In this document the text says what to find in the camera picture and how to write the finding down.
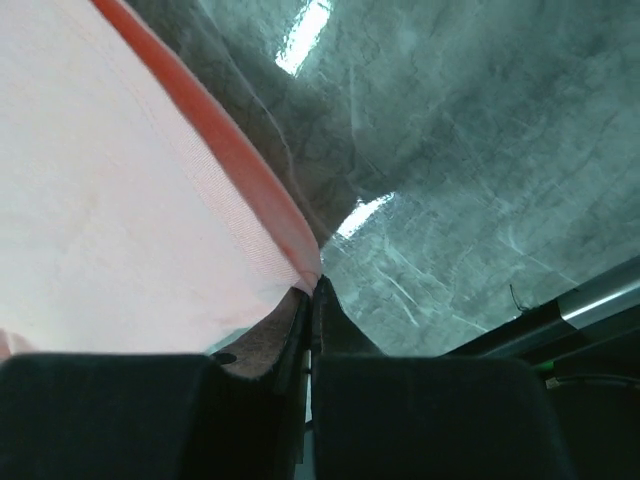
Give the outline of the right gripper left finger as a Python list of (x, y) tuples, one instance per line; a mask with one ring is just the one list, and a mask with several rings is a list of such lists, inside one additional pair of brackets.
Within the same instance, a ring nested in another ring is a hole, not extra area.
[(210, 354), (16, 355), (5, 479), (290, 479), (303, 455), (308, 298)]

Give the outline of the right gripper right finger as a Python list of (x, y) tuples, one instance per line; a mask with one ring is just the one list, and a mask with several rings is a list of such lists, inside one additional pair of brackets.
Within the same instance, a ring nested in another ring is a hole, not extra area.
[(379, 354), (327, 278), (311, 322), (318, 478), (576, 477), (546, 391), (523, 362)]

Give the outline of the salmon pink t shirt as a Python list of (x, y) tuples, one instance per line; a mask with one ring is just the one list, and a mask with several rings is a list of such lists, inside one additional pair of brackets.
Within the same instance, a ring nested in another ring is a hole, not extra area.
[(203, 352), (311, 293), (319, 248), (121, 1), (1, 5), (1, 354)]

